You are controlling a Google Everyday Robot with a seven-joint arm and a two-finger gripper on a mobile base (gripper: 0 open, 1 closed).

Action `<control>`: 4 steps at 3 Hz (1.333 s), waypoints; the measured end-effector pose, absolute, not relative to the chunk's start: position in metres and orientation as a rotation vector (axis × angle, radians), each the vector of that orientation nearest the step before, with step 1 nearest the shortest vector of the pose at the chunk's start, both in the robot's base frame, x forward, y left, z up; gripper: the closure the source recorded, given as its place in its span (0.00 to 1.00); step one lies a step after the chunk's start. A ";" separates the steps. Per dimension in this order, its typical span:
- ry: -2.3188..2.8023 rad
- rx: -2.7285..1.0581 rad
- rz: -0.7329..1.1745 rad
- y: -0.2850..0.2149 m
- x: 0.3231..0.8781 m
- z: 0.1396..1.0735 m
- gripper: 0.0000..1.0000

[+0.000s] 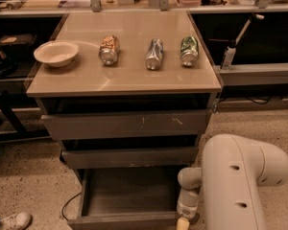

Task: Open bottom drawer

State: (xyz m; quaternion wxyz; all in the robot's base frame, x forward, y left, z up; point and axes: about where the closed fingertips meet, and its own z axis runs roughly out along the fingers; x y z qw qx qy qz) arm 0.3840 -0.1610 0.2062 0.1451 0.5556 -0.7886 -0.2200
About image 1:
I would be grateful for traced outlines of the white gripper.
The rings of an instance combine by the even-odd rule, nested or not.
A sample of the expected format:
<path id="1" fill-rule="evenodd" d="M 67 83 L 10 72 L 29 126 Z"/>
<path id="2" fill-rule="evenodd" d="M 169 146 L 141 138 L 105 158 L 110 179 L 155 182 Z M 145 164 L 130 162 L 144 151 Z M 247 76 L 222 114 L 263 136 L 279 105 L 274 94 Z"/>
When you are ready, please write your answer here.
<path id="1" fill-rule="evenodd" d="M 176 225 L 176 230 L 188 230 L 189 220 L 195 217 L 198 209 L 200 194 L 195 190 L 181 189 L 177 202 L 177 212 L 181 216 Z"/>

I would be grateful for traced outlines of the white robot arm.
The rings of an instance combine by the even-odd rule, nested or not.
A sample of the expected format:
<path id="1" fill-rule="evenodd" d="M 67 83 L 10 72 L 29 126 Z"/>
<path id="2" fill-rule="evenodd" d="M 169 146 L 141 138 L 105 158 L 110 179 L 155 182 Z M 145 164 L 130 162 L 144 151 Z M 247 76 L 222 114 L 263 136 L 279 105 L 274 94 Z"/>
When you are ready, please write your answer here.
<path id="1" fill-rule="evenodd" d="M 258 188 L 287 181 L 284 150 L 237 135 L 216 135 L 204 146 L 202 165 L 178 174 L 176 230 L 188 230 L 200 199 L 205 230 L 267 230 Z"/>

